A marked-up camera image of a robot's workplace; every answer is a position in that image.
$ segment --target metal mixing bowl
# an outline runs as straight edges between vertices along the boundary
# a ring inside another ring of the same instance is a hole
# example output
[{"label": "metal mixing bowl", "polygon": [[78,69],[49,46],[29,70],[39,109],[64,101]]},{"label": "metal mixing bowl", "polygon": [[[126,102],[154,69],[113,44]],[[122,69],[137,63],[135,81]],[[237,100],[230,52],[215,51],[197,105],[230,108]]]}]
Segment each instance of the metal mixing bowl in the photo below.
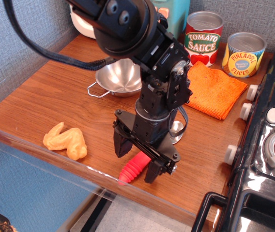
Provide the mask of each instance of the metal mixing bowl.
[{"label": "metal mixing bowl", "polygon": [[[104,97],[109,93],[118,97],[129,97],[140,92],[142,88],[140,66],[130,59],[120,59],[104,66],[95,73],[95,80],[96,82],[87,89],[88,94],[96,98]],[[97,83],[107,90],[101,96],[90,93],[90,88]]]}]

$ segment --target metal bowl handle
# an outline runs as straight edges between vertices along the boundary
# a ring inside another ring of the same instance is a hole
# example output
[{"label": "metal bowl handle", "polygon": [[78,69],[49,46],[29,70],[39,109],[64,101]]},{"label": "metal bowl handle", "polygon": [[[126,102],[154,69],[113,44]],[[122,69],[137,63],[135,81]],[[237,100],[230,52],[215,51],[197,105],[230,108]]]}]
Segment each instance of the metal bowl handle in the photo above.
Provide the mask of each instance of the metal bowl handle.
[{"label": "metal bowl handle", "polygon": [[88,88],[87,88],[87,90],[88,90],[88,94],[89,94],[90,96],[92,96],[92,97],[96,97],[96,98],[102,98],[102,97],[104,97],[105,95],[107,95],[107,94],[111,93],[111,91],[108,91],[108,92],[106,92],[106,93],[102,94],[101,96],[97,96],[97,95],[93,95],[93,94],[91,94],[89,89],[90,89],[92,86],[94,86],[95,84],[97,84],[97,82],[94,82],[93,84],[91,84],[91,85],[90,85],[90,86],[88,86]]}]

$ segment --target tin can lid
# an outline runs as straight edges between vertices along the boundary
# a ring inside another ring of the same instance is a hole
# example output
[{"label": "tin can lid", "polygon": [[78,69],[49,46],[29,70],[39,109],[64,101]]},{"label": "tin can lid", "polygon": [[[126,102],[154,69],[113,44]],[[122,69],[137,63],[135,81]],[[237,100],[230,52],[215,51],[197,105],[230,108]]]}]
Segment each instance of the tin can lid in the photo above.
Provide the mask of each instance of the tin can lid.
[{"label": "tin can lid", "polygon": [[195,30],[213,30],[222,27],[224,20],[214,12],[197,11],[188,16],[187,23]]},{"label": "tin can lid", "polygon": [[258,52],[266,48],[267,42],[259,35],[250,32],[237,32],[228,37],[230,47],[240,52]]}]

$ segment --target pineapple slices can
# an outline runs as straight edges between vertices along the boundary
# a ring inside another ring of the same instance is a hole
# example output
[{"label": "pineapple slices can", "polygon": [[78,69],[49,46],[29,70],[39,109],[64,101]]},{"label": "pineapple slices can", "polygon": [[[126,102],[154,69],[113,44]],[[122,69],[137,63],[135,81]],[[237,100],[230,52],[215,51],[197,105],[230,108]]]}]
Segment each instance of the pineapple slices can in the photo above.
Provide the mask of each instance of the pineapple slices can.
[{"label": "pineapple slices can", "polygon": [[256,74],[266,41],[259,35],[249,32],[238,32],[228,37],[223,70],[230,76],[250,77]]}]

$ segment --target can label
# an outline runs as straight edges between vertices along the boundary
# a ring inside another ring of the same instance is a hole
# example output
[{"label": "can label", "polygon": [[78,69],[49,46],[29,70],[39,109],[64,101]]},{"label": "can label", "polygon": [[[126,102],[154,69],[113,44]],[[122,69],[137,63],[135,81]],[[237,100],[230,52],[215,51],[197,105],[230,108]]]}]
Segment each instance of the can label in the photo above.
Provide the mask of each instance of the can label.
[{"label": "can label", "polygon": [[190,63],[193,66],[197,61],[201,61],[206,66],[215,63],[222,27],[214,30],[195,31],[193,27],[187,25],[184,46],[189,53]]},{"label": "can label", "polygon": [[222,62],[223,70],[235,77],[250,77],[256,74],[264,51],[255,53],[238,51],[229,44],[226,46]]}]

